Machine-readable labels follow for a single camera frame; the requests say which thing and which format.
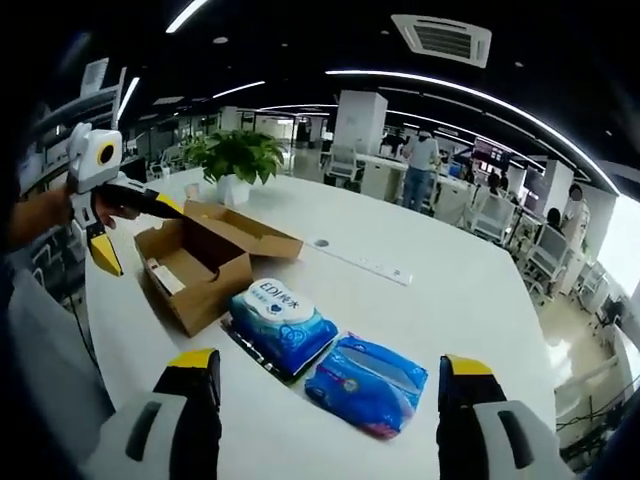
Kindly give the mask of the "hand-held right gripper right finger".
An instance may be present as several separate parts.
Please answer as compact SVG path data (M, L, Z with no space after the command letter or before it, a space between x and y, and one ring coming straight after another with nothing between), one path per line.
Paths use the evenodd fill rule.
M573 479L554 432L509 400L492 370L467 357L439 364L436 430L442 479Z

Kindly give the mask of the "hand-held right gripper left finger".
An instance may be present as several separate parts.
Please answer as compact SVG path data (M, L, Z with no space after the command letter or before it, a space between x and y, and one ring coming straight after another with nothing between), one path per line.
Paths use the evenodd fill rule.
M220 354L192 350L168 363L154 389L107 420L82 466L86 479L215 479L222 423Z

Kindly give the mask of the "person's left hand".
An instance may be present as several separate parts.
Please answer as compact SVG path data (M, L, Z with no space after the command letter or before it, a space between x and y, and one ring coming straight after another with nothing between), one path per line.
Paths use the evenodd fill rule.
M105 234L108 229L115 229L115 218L135 220L140 213L137 211L114 207L107 204L97 193L97 189L86 193L69 191L71 217L83 229L88 238Z

